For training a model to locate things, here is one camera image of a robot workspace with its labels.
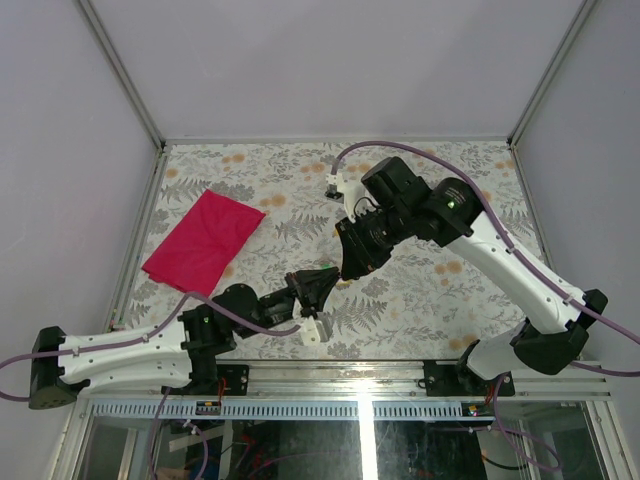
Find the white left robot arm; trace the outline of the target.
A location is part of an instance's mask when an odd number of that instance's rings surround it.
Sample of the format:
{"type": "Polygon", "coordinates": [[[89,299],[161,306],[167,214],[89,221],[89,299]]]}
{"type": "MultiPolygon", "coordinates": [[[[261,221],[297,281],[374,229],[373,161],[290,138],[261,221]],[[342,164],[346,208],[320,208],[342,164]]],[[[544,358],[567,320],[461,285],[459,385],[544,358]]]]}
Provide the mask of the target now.
{"type": "Polygon", "coordinates": [[[198,304],[179,301],[169,317],[153,325],[98,335],[70,335],[43,328],[32,349],[28,406],[69,405],[81,395],[159,390],[174,395],[218,395],[224,375],[218,356],[255,335],[299,336],[307,346],[329,339],[324,314],[340,272],[331,267],[285,276],[284,288],[264,296],[243,283],[198,304]]]}

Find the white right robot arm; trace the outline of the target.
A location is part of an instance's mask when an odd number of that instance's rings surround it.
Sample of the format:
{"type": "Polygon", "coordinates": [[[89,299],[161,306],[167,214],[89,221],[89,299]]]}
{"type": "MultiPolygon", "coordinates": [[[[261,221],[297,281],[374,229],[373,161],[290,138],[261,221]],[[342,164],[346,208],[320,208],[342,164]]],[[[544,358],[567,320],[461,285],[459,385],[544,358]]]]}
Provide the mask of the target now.
{"type": "Polygon", "coordinates": [[[577,360],[606,296],[565,283],[509,239],[468,182],[446,178],[430,188],[401,158],[390,157],[360,183],[345,181],[337,171],[328,174],[327,183],[327,196],[341,199],[346,212],[336,225],[343,280],[378,270],[396,245],[415,237],[470,262],[523,311],[518,326],[466,348],[455,372],[463,392],[478,394],[500,375],[521,368],[556,375],[577,360]]]}

